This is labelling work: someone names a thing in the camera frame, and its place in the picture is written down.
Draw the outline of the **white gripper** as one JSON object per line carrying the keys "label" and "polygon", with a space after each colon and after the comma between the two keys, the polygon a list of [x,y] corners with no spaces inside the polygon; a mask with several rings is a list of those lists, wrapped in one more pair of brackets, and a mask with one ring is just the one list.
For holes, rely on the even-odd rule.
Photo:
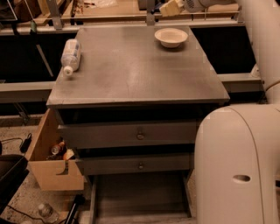
{"label": "white gripper", "polygon": [[169,0],[164,3],[159,11],[163,17],[177,16],[184,9],[190,13],[203,11],[208,4],[208,0]]}

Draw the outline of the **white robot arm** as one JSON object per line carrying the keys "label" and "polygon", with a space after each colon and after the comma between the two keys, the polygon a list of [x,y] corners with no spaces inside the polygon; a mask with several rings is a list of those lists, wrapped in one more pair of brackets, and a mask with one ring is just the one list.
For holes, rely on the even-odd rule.
{"label": "white robot arm", "polygon": [[175,0],[191,13],[241,6],[267,101],[216,109],[200,124],[194,151],[196,224],[279,224],[279,0]]}

